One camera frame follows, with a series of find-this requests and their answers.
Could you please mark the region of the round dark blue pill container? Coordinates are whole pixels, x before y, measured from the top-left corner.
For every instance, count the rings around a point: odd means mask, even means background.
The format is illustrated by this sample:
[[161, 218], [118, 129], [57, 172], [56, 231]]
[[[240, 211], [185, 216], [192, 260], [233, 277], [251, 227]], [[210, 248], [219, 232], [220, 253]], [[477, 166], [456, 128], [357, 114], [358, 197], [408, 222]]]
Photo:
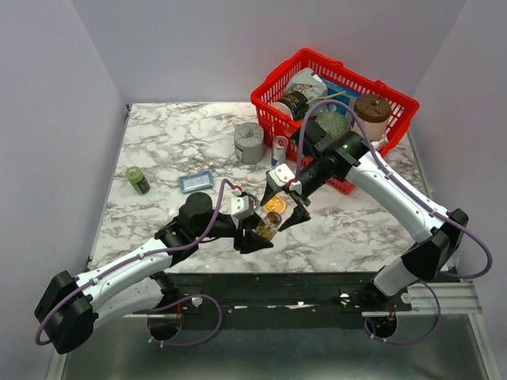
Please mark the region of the round dark blue pill container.
[[247, 197], [247, 199], [248, 199], [248, 200], [249, 200], [249, 201], [253, 204], [253, 206], [254, 206], [255, 208], [258, 208], [258, 206], [259, 206], [259, 201], [258, 201], [258, 198], [257, 198], [255, 195], [250, 194], [250, 193], [246, 193], [246, 197]]

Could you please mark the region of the blue box in basket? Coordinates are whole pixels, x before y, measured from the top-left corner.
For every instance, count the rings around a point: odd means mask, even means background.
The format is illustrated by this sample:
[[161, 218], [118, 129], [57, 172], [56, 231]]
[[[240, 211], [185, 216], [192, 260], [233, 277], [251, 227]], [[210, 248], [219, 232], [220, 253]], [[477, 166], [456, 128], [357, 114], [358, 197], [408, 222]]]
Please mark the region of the blue box in basket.
[[[336, 101], [341, 101], [344, 104], [348, 105], [350, 108], [354, 106], [356, 99], [360, 96], [358, 92], [343, 85], [326, 79], [323, 79], [323, 82], [326, 84], [328, 97], [331, 97]], [[349, 116], [349, 112], [342, 105], [328, 104], [326, 108], [328, 111], [337, 112], [343, 116]]]

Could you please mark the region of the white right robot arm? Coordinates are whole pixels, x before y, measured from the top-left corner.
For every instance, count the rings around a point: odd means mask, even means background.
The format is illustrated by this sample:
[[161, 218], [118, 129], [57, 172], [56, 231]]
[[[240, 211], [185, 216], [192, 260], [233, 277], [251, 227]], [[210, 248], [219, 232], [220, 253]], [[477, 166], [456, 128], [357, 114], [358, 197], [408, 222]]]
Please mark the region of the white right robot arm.
[[312, 162], [296, 177], [283, 164], [266, 174], [265, 194], [261, 203], [267, 204], [278, 192], [286, 192], [296, 203], [292, 215], [281, 230], [306, 222], [309, 197], [329, 179], [346, 180], [361, 188], [409, 232], [415, 243], [391, 264], [382, 267], [364, 289], [364, 300], [374, 310], [391, 304], [401, 289], [418, 281], [434, 279], [459, 248], [463, 239], [461, 228], [468, 215], [457, 208], [448, 211], [400, 177], [379, 154], [373, 154], [364, 139], [347, 131], [333, 139], [314, 120], [299, 128], [291, 137], [296, 143], [303, 139], [303, 154]]

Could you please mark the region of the rectangular light blue pill box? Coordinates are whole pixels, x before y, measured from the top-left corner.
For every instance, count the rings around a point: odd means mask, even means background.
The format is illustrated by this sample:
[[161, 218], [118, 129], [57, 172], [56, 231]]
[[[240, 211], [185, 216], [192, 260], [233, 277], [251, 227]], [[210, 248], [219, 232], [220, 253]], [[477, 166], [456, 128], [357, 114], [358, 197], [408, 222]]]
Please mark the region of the rectangular light blue pill box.
[[184, 194], [198, 192], [214, 187], [212, 171], [209, 169], [200, 171], [198, 173], [184, 175], [178, 180], [180, 190]]

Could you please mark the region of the brown lidded paper cup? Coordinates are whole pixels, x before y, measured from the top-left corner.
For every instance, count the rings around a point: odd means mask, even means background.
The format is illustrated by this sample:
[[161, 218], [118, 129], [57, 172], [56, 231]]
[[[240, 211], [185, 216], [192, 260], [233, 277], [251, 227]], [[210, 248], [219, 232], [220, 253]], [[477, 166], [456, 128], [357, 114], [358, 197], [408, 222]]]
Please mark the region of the brown lidded paper cup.
[[381, 140], [391, 116], [388, 100], [375, 93], [363, 94], [355, 100], [353, 111], [359, 116], [371, 141]]

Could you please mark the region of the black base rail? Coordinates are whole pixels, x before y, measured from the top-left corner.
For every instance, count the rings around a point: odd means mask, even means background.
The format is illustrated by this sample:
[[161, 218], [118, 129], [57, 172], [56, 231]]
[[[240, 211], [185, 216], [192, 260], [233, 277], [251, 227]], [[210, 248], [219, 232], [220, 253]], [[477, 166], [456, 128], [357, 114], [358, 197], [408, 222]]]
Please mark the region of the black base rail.
[[128, 287], [96, 307], [95, 328], [129, 314], [155, 321], [176, 316], [190, 330], [359, 329], [366, 316], [384, 317], [415, 310], [422, 284], [404, 287], [388, 301], [366, 295], [370, 272], [324, 273], [167, 273]]

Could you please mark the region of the green lidded dark jar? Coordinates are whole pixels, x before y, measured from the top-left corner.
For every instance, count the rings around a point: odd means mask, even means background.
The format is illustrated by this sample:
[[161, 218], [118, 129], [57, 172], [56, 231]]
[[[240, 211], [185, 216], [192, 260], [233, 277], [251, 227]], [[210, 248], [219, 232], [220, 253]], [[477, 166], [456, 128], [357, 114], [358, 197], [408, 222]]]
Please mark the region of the green lidded dark jar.
[[151, 190], [150, 184], [140, 167], [128, 167], [125, 171], [125, 177], [139, 195], [146, 195]]

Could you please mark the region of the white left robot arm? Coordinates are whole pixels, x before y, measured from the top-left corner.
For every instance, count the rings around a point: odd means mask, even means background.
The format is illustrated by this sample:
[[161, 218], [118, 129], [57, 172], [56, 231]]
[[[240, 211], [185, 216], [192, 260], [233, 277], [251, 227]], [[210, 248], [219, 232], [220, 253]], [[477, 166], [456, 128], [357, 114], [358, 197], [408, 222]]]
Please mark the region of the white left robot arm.
[[165, 271], [204, 241], [230, 238], [242, 254], [273, 247], [256, 231], [261, 217], [245, 192], [233, 190], [230, 213], [220, 212], [221, 205], [220, 199], [195, 192], [168, 224], [131, 253], [93, 271], [54, 275], [34, 311], [40, 324], [36, 344], [66, 354], [108, 321], [141, 310], [170, 311], [184, 299], [169, 288]]

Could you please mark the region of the cream round bottle with pump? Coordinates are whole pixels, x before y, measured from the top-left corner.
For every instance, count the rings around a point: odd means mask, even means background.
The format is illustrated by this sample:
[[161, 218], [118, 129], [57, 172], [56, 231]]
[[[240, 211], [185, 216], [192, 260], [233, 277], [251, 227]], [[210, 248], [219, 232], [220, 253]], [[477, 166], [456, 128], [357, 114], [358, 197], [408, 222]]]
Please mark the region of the cream round bottle with pump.
[[383, 134], [378, 140], [372, 140], [372, 147], [376, 151], [381, 151], [388, 143], [388, 137], [386, 134]]

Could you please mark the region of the black cup with white rim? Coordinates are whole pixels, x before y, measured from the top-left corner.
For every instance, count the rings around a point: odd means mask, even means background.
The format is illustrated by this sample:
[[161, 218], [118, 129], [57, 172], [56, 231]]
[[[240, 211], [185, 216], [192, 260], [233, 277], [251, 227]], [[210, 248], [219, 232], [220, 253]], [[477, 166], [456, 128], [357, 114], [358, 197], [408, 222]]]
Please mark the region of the black cup with white rim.
[[282, 114], [290, 116], [292, 120], [301, 120], [308, 110], [308, 99], [299, 91], [290, 91], [285, 93], [271, 106]]

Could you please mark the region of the amber pill bottle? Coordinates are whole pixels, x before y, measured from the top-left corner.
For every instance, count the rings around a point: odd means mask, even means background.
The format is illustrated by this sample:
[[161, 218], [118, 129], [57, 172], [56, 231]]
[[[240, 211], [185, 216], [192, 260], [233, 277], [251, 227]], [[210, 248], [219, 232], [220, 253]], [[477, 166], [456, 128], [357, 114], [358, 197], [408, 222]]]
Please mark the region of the amber pill bottle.
[[267, 241], [271, 241], [276, 235], [280, 225], [276, 226], [269, 222], [267, 215], [258, 223], [254, 232]]

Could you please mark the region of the grey wrapped toilet paper roll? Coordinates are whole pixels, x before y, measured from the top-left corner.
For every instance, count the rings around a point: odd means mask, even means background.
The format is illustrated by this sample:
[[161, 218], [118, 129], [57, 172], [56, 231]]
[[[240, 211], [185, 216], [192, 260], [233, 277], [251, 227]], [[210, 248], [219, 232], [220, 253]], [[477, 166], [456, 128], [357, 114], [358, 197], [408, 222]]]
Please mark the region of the grey wrapped toilet paper roll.
[[264, 157], [263, 128], [254, 122], [237, 124], [234, 128], [234, 152], [244, 164], [259, 163]]

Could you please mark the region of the green speckled ball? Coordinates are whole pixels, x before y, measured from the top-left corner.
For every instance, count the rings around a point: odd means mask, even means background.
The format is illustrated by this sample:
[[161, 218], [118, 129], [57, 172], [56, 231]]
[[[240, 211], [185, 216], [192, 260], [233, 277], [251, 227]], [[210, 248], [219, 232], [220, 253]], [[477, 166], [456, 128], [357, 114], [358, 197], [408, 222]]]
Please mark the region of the green speckled ball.
[[333, 139], [338, 140], [350, 130], [348, 120], [338, 112], [323, 111], [316, 118], [316, 123]]

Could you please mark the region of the grey patterned snack bag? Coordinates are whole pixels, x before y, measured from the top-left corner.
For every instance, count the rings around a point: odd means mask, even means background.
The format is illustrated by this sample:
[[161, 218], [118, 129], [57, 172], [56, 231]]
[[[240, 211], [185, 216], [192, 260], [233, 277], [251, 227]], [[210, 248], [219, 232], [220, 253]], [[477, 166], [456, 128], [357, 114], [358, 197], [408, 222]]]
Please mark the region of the grey patterned snack bag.
[[289, 80], [284, 93], [290, 91], [299, 91], [303, 93], [308, 99], [308, 107], [316, 98], [327, 95], [326, 84], [309, 67], [302, 69]]

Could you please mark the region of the round yellow pill container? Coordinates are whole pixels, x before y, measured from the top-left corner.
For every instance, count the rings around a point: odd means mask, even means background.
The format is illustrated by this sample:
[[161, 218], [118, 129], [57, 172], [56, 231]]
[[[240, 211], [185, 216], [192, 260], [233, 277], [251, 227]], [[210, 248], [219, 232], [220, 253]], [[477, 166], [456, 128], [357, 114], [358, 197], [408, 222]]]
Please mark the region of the round yellow pill container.
[[263, 209], [269, 213], [269, 212], [276, 212], [278, 214], [283, 214], [286, 209], [286, 202], [283, 198], [280, 196], [274, 196], [270, 201], [268, 201], [264, 206]]

